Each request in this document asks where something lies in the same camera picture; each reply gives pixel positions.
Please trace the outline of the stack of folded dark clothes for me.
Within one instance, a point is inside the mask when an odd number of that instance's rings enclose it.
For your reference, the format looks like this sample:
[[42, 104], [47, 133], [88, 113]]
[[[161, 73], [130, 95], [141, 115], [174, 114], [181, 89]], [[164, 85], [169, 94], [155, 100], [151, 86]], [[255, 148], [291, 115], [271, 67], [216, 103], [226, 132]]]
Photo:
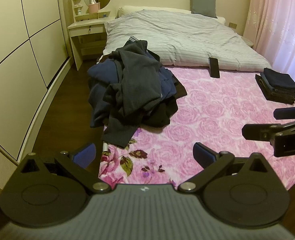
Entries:
[[295, 103], [295, 81], [289, 74], [264, 68], [255, 75], [255, 80], [268, 101], [293, 105]]

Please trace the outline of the pile of dark clothes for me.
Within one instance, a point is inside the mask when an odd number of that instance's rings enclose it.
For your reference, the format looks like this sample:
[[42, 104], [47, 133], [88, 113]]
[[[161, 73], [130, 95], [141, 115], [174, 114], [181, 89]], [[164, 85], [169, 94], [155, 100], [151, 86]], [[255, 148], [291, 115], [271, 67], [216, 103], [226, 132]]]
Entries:
[[130, 37], [123, 47], [87, 71], [92, 128], [104, 126], [104, 142], [126, 148], [140, 126], [163, 128], [187, 91], [146, 40]]

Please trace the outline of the white pillow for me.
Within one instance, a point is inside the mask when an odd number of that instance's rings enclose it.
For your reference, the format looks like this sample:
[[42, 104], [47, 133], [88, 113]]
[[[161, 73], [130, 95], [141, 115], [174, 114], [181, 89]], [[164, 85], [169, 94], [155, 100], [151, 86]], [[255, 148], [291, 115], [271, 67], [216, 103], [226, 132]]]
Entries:
[[118, 9], [116, 23], [148, 22], [153, 24], [179, 25], [179, 26], [225, 26], [224, 17], [210, 17], [202, 14], [193, 14], [191, 11], [175, 8], [161, 7], [135, 7], [124, 5]]

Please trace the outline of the grey striped duvet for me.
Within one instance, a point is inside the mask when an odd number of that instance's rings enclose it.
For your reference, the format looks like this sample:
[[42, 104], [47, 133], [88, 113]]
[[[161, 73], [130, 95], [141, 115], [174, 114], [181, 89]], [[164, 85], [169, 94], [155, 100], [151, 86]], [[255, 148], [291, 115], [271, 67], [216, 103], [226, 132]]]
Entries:
[[221, 70], [261, 72], [270, 63], [226, 26], [192, 27], [130, 21], [105, 23], [107, 55], [125, 45], [130, 37], [146, 40], [148, 50], [162, 64], [177, 67], [207, 67], [209, 58], [218, 59]]

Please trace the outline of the pink rose blanket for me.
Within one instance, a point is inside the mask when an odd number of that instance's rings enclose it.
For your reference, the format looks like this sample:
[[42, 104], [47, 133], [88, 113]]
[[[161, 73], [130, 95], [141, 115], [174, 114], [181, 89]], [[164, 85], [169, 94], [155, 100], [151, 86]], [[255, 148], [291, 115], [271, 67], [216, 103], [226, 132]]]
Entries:
[[277, 158], [268, 142], [242, 136], [245, 124], [274, 123], [273, 112], [281, 103], [265, 99], [254, 73], [221, 72], [218, 79], [204, 68], [173, 67], [171, 71], [187, 95], [177, 100], [178, 111], [161, 129], [139, 128], [124, 148], [105, 146], [99, 177], [114, 186], [172, 184], [201, 172], [193, 146], [200, 142], [216, 152], [237, 157], [261, 153], [286, 188], [295, 184], [295, 155]]

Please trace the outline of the pink curtain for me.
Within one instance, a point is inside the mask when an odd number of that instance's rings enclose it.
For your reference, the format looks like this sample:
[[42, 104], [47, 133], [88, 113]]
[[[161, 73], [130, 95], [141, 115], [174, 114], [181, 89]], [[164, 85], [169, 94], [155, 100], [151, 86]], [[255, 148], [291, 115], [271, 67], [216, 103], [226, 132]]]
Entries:
[[295, 0], [250, 0], [243, 35], [273, 70], [295, 81]]

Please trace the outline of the black fleece pants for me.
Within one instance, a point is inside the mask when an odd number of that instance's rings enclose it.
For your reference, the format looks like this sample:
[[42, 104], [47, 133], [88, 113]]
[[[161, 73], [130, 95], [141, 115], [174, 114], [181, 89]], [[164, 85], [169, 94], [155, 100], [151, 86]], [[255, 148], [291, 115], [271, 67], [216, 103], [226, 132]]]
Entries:
[[159, 69], [162, 64], [148, 57], [148, 42], [129, 42], [109, 55], [116, 65], [118, 81], [108, 85], [104, 101], [111, 106], [102, 139], [125, 148], [143, 117], [162, 99]]

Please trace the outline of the cream bedside table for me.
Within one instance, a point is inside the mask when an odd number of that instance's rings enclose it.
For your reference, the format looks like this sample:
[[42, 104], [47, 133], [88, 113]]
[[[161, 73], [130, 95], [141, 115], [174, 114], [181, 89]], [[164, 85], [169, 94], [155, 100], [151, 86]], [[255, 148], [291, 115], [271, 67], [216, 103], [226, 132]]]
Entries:
[[95, 20], [85, 20], [68, 26], [72, 53], [79, 70], [85, 59], [94, 59], [103, 53], [106, 46], [107, 34], [105, 23], [113, 20], [113, 17], [105, 17]]

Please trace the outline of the cream wardrobe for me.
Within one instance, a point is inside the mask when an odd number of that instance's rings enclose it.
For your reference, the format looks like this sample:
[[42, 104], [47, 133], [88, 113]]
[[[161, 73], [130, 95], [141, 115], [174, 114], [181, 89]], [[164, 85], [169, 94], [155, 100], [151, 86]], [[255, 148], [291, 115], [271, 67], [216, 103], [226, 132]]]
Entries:
[[0, 152], [18, 163], [71, 65], [59, 0], [0, 0]]

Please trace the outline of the cream desktop shelf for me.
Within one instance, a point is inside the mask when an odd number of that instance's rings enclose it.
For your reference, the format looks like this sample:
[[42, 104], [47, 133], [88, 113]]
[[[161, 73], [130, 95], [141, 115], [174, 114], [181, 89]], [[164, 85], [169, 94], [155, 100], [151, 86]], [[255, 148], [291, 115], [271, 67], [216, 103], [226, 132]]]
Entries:
[[104, 10], [100, 7], [98, 13], [89, 14], [88, 6], [85, 4], [84, 0], [71, 0], [73, 20], [74, 23], [87, 20], [98, 20], [101, 18], [108, 18], [110, 16], [110, 11]]

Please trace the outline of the grey pillow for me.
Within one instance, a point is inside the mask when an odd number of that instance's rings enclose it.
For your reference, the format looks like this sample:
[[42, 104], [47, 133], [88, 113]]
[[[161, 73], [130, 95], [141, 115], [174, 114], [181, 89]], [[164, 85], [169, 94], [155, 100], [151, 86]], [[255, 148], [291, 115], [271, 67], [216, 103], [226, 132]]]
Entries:
[[190, 0], [190, 7], [192, 14], [217, 18], [216, 0]]

